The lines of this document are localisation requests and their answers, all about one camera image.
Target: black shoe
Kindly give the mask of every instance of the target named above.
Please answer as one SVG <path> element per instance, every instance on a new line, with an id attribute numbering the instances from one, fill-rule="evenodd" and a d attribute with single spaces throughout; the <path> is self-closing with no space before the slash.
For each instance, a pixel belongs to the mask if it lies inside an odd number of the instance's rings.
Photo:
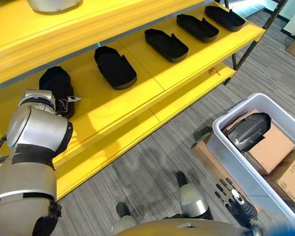
<path id="1" fill-rule="evenodd" d="M 176 173 L 176 177 L 177 177 L 177 182 L 178 182 L 179 188 L 188 183 L 187 178 L 183 172 L 178 171 Z"/>
<path id="2" fill-rule="evenodd" d="M 120 218 L 130 215 L 129 208 L 125 203 L 118 203 L 116 206 L 116 211 Z"/>

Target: shelf board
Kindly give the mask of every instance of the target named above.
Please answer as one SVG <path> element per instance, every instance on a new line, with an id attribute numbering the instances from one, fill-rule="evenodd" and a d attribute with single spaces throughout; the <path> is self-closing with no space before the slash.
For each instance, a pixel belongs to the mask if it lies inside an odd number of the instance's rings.
<path id="1" fill-rule="evenodd" d="M 147 110 L 56 169 L 57 199 L 114 161 L 159 124 Z"/>
<path id="2" fill-rule="evenodd" d="M 222 7 L 217 3 L 210 3 L 208 5 Z M 164 89 L 170 89 L 192 76 L 198 76 L 199 72 L 209 70 L 213 65 L 229 57 L 251 41 L 258 41 L 265 32 L 264 29 L 248 20 L 246 20 L 246 24 L 240 31 L 230 32 L 205 15 L 205 6 L 207 5 L 198 7 L 185 14 L 193 15 L 198 19 L 205 17 L 207 21 L 220 30 L 217 38 L 211 43 L 203 43 L 187 33 L 178 26 L 176 17 L 151 27 L 156 30 L 162 30 L 168 35 L 175 33 L 175 36 L 189 47 L 187 57 L 179 63 L 166 61 L 148 45 L 145 41 L 144 30 L 120 39 L 119 42 Z"/>
<path id="3" fill-rule="evenodd" d="M 35 13 L 26 0 L 0 0 L 0 84 L 96 42 L 203 0 L 85 0 L 59 15 Z"/>
<path id="4" fill-rule="evenodd" d="M 210 75 L 209 71 L 205 72 L 197 79 L 191 81 L 178 91 L 151 107 L 151 111 L 161 122 L 167 122 L 177 114 L 177 111 L 187 108 L 224 82 L 227 78 L 232 77 L 235 73 L 233 69 L 230 69 L 222 63 L 216 65 L 215 69 L 220 75 L 217 73 Z"/>
<path id="5" fill-rule="evenodd" d="M 204 7 L 200 7 L 195 12 L 203 10 Z M 108 45 L 117 49 L 121 55 L 124 54 L 138 74 L 138 81 L 129 89 L 116 91 L 110 88 L 96 66 L 93 59 L 94 51 L 86 52 L 59 64 L 71 76 L 75 94 L 82 97 L 82 101 L 75 104 L 76 111 L 70 119 L 74 126 L 73 137 L 67 150 L 54 159 L 55 167 L 73 158 L 135 116 L 160 103 L 209 68 L 216 66 L 234 51 L 252 40 L 258 40 L 264 32 L 262 28 L 250 22 L 235 33 L 219 27 L 221 36 L 205 44 L 182 31 L 172 20 L 174 19 L 158 25 L 174 24 L 172 27 L 177 27 L 175 32 L 177 31 L 179 37 L 188 42 L 189 55 L 179 63 L 169 63 L 158 55 L 145 42 L 143 32 Z M 1 136 L 6 133 L 10 118 L 25 89 L 36 89 L 43 73 L 44 71 L 38 72 L 0 90 Z M 205 86 L 209 91 L 215 85 L 209 83 Z M 3 146 L 2 152 L 8 153 L 8 148 Z"/>
<path id="6" fill-rule="evenodd" d="M 147 110 L 145 104 L 164 91 L 118 42 L 108 46 L 126 56 L 137 72 L 137 81 L 129 89 L 113 90 L 97 68 L 93 58 L 94 51 L 60 64 L 71 77 L 74 93 L 82 97 L 82 100 L 75 103 L 75 114 L 70 119 L 74 127 L 73 135 L 67 150 L 54 159 L 55 167 L 122 126 L 140 112 Z M 2 135 L 6 132 L 25 89 L 37 89 L 39 78 L 43 73 L 44 71 L 41 71 L 0 90 Z"/>
<path id="7" fill-rule="evenodd" d="M 60 199 L 72 191 L 235 73 L 234 70 L 222 63 L 216 68 L 219 69 L 220 75 L 203 74 L 165 98 L 164 103 L 161 102 L 153 106 L 150 110 L 138 115 L 85 151 L 58 166 L 56 169 L 57 198 Z"/>

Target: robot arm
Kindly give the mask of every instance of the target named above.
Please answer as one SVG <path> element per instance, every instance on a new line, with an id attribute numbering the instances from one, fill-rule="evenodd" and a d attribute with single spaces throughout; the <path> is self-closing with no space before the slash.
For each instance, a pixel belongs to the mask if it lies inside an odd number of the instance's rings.
<path id="1" fill-rule="evenodd" d="M 61 215 L 52 159 L 73 127 L 55 112 L 51 91 L 27 90 L 7 132 L 9 157 L 0 166 L 0 236 L 48 236 Z"/>

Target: yellow shelf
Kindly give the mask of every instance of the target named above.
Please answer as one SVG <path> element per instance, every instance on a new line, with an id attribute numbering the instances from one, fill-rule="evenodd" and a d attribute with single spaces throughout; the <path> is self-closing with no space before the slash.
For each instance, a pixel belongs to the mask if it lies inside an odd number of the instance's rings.
<path id="1" fill-rule="evenodd" d="M 72 191 L 235 73 L 234 70 L 222 63 L 217 65 L 216 68 L 219 69 L 220 75 L 211 75 L 206 72 L 165 98 L 164 102 L 153 106 L 151 108 L 153 112 L 151 110 L 143 112 L 85 151 L 60 165 L 56 169 L 57 198 L 60 199 Z"/>
<path id="2" fill-rule="evenodd" d="M 96 42 L 203 0 L 85 0 L 64 14 L 41 15 L 26 0 L 0 0 L 0 83 Z"/>
<path id="3" fill-rule="evenodd" d="M 150 110 L 107 135 L 56 169 L 61 198 L 151 133 L 159 120 Z"/>
<path id="4" fill-rule="evenodd" d="M 201 13 L 203 10 L 204 7 L 200 7 L 189 14 Z M 75 104 L 76 112 L 70 120 L 74 126 L 73 137 L 67 150 L 54 159 L 56 168 L 152 106 L 166 106 L 169 98 L 162 101 L 167 96 L 216 66 L 234 51 L 252 40 L 258 40 L 264 33 L 262 28 L 250 22 L 239 32 L 229 32 L 218 26 L 220 34 L 217 39 L 205 44 L 180 29 L 175 19 L 169 19 L 154 28 L 164 30 L 161 26 L 173 27 L 177 36 L 188 45 L 189 54 L 182 62 L 167 62 L 145 42 L 143 32 L 108 45 L 117 49 L 121 55 L 124 54 L 138 74 L 138 81 L 129 89 L 116 91 L 110 88 L 93 59 L 94 51 L 60 64 L 70 74 L 75 94 L 82 97 L 82 101 Z M 25 89 L 36 89 L 43 73 L 41 71 L 0 90 L 0 136 L 6 133 Z M 210 91 L 219 82 L 204 83 L 204 92 Z M 165 117 L 162 113 L 159 114 L 160 120 Z M 4 146 L 0 154 L 7 153 L 8 149 Z"/>
<path id="5" fill-rule="evenodd" d="M 230 69 L 222 63 L 216 65 L 215 69 L 217 69 L 220 75 L 217 73 L 210 75 L 209 71 L 205 72 L 197 79 L 191 81 L 178 91 L 151 107 L 151 111 L 161 122 L 167 122 L 177 115 L 178 111 L 187 108 L 224 82 L 227 78 L 232 77 L 235 74 L 233 69 Z"/>
<path id="6" fill-rule="evenodd" d="M 174 33 L 178 39 L 189 47 L 187 58 L 179 63 L 166 61 L 148 45 L 145 42 L 144 30 L 129 35 L 119 42 L 164 89 L 170 89 L 191 77 L 197 77 L 203 71 L 209 70 L 251 41 L 258 41 L 265 32 L 264 29 L 248 20 L 240 31 L 230 32 L 207 17 L 204 10 L 205 6 L 201 6 L 185 14 L 195 16 L 198 19 L 205 17 L 207 21 L 220 30 L 217 38 L 211 43 L 203 43 L 187 33 L 178 26 L 176 17 L 151 27 L 162 30 L 168 35 Z"/>
<path id="7" fill-rule="evenodd" d="M 70 119 L 74 127 L 73 136 L 67 150 L 54 159 L 55 167 L 146 110 L 144 104 L 164 91 L 119 43 L 114 42 L 108 46 L 126 56 L 137 72 L 137 81 L 129 89 L 113 90 L 97 68 L 94 51 L 60 64 L 71 76 L 74 92 L 82 97 L 82 101 L 75 103 L 76 111 Z M 0 90 L 1 136 L 5 134 L 25 89 L 37 89 L 43 73 L 41 71 Z"/>

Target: black metal shelf frame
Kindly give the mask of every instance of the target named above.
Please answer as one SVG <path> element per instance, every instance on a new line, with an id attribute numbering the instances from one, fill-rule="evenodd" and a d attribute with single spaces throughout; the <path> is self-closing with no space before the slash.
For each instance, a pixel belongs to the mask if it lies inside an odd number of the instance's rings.
<path id="1" fill-rule="evenodd" d="M 262 27 L 263 29 L 265 29 L 265 33 L 266 31 L 269 29 L 269 27 L 271 26 L 271 24 L 273 23 L 273 21 L 275 20 L 275 18 L 279 15 L 280 11 L 282 10 L 282 8 L 284 7 L 284 5 L 286 4 L 288 0 L 280 0 L 276 6 L 276 8 L 274 9 L 274 11 L 272 12 L 272 14 L 269 16 L 269 18 L 267 19 L 266 23 L 264 24 L 264 26 Z M 224 4 L 225 7 L 229 9 L 229 2 L 228 0 L 224 0 Z M 250 46 L 248 47 L 248 49 L 246 50 L 246 52 L 244 53 L 244 55 L 240 58 L 239 62 L 236 62 L 236 54 L 232 54 L 232 61 L 233 61 L 233 69 L 237 72 L 239 70 L 239 68 L 241 67 L 241 65 L 245 62 L 245 60 L 247 59 L 247 57 L 249 56 L 249 54 L 252 52 L 252 50 L 255 48 L 255 46 L 258 44 L 257 41 L 253 41 Z M 224 85 L 227 85 L 230 82 L 231 78 L 228 78 L 225 82 Z"/>

